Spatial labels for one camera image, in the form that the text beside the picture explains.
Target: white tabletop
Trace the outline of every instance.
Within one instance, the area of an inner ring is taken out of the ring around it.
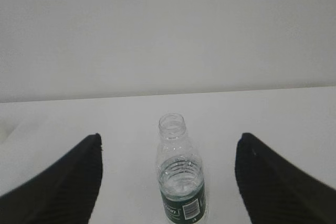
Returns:
[[[1,103],[0,125],[12,133],[0,145],[0,193],[98,132],[104,174],[90,223],[163,224],[154,160],[168,112],[185,117],[203,157],[208,223],[250,223],[234,175],[243,132],[336,188],[336,87],[328,87]]]

